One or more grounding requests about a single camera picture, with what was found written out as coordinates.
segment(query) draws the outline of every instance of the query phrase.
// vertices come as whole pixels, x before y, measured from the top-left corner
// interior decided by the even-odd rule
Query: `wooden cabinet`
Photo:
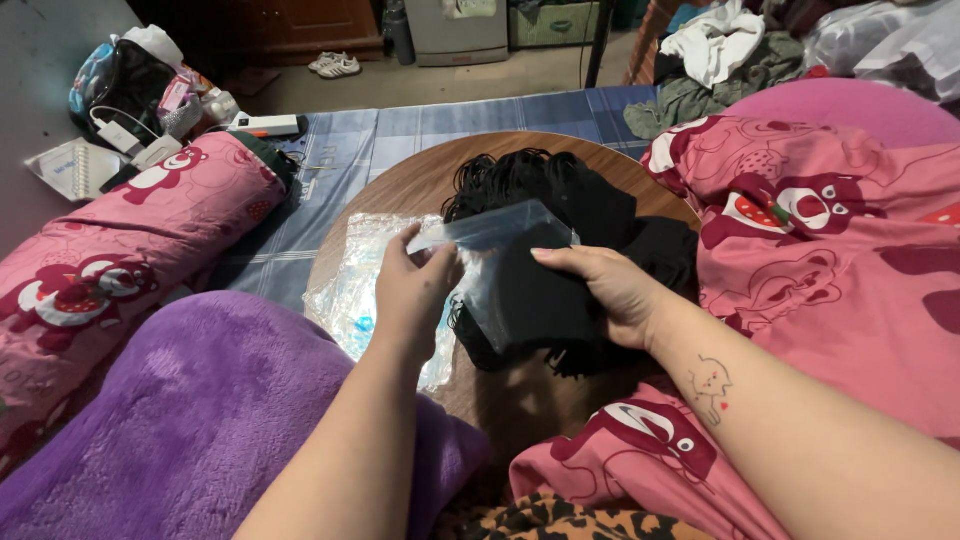
[[[323,51],[383,57],[379,0],[128,0],[184,52],[253,65],[307,64]]]

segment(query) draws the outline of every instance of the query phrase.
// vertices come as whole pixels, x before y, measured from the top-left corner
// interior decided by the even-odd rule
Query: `tiled floor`
[[[636,31],[611,34],[598,86],[620,84],[635,38]],[[360,75],[339,81],[325,81],[306,66],[284,67],[280,78],[257,96],[239,101],[244,111],[262,115],[386,109],[573,90],[580,87],[580,52],[580,47],[516,51],[507,61],[460,67],[370,61],[363,63]],[[589,46],[583,56],[586,77]]]

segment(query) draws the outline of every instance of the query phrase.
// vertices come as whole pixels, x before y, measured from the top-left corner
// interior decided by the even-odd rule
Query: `blue checkered mat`
[[[303,152],[299,189],[221,260],[210,288],[239,290],[303,312],[317,250],[344,207],[377,176],[417,152],[456,138],[491,132],[571,135],[634,159],[647,141],[623,121],[628,105],[656,100],[652,86],[591,88],[519,98],[384,110],[308,114],[299,140],[278,143]]]

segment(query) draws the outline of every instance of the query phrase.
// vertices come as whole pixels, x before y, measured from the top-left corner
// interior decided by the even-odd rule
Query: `cat tattoo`
[[[713,358],[699,356],[700,365],[696,371],[690,370],[690,385],[693,387],[693,407],[707,419],[712,426],[720,424],[720,410],[727,410],[727,387],[733,386],[727,368]]]

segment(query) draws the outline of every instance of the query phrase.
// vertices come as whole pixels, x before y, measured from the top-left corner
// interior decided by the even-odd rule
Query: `white sneaker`
[[[321,67],[317,74],[320,75],[321,79],[333,80],[359,75],[361,71],[363,71],[363,68],[360,67],[359,60],[338,59]]]
[[[320,73],[320,69],[325,65],[330,65],[337,60],[346,60],[347,53],[321,53],[316,60],[310,62],[307,67],[314,73]]]

